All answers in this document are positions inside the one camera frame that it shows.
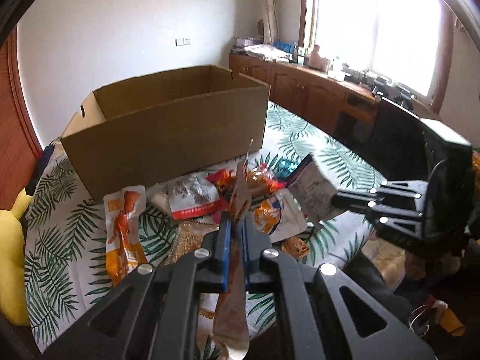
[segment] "box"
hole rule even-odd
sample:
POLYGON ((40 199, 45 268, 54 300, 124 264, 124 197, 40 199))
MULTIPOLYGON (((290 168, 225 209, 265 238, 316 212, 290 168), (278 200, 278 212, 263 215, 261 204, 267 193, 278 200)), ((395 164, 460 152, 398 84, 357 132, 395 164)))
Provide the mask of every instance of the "box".
POLYGON ((62 134, 96 202, 259 150, 270 87, 217 66, 139 76, 90 93, 62 134))

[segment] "bottle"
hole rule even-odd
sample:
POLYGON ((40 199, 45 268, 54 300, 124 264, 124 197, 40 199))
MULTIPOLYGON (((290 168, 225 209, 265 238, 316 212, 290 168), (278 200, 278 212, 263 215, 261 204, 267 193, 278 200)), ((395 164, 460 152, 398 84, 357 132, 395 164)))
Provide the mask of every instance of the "bottle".
POLYGON ((308 61, 308 67, 313 69, 322 69, 322 57, 319 54, 320 46, 315 44, 313 51, 310 53, 310 59, 308 61))

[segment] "plastic wrapper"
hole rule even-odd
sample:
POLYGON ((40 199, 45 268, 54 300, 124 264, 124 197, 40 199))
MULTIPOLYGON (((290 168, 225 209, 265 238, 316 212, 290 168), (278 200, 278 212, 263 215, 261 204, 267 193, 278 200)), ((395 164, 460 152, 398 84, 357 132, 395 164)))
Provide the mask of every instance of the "plastic wrapper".
MULTIPOLYGON (((246 183, 246 161, 237 167, 237 180, 230 200, 230 215, 235 228, 245 218, 251 204, 246 183)), ((230 244, 229 285, 220 294, 215 308, 213 339, 220 349, 220 360, 242 360, 247 354, 250 340, 245 315, 245 274, 239 240, 232 237, 230 244)))
POLYGON ((320 221, 328 221, 345 212, 333 207, 332 197, 337 189, 320 171, 311 154, 302 160, 286 181, 287 188, 317 230, 322 229, 320 221))
POLYGON ((277 191, 254 210, 253 219, 258 231, 270 236, 272 242, 279 242, 302 233, 307 222, 286 188, 277 191))
POLYGON ((305 257, 309 251, 309 246, 296 235, 287 238, 282 242, 282 252, 288 253, 296 260, 305 257))
POLYGON ((138 235, 138 217, 146 208, 143 186, 105 195, 106 271, 117 285, 139 264, 147 262, 138 235))
POLYGON ((198 249, 202 246, 205 234, 216 230, 218 230, 217 225, 191 221, 181 222, 165 264, 176 263, 184 254, 198 249))
POLYGON ((161 212, 172 216, 170 209, 169 194, 167 193, 167 183, 155 184, 146 189, 147 201, 157 207, 161 212))
POLYGON ((285 183, 277 181, 273 171, 268 169, 264 163, 261 163, 258 167, 247 171, 247 185, 252 198, 255 199, 284 188, 285 183))
POLYGON ((206 173, 191 173, 167 182, 174 219, 188 219, 218 211, 224 204, 217 188, 206 180, 206 173))

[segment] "orange snack packet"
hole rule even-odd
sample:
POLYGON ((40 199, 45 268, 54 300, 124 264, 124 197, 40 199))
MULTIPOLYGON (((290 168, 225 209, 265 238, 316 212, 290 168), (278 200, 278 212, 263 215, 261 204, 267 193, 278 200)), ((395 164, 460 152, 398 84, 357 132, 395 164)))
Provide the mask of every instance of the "orange snack packet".
POLYGON ((143 186, 105 195, 106 271, 117 285, 139 264, 147 262, 138 235, 138 217, 146 208, 143 186))

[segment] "wooden dresser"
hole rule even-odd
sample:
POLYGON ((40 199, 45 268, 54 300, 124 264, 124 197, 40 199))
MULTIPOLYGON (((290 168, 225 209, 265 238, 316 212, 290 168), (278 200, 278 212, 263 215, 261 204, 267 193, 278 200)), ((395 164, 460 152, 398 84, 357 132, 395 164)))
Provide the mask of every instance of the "wooden dresser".
POLYGON ((270 100, 339 139, 357 120, 375 123, 378 103, 369 90, 338 82, 325 73, 296 64, 276 64, 246 55, 230 55, 230 69, 270 84, 270 100))

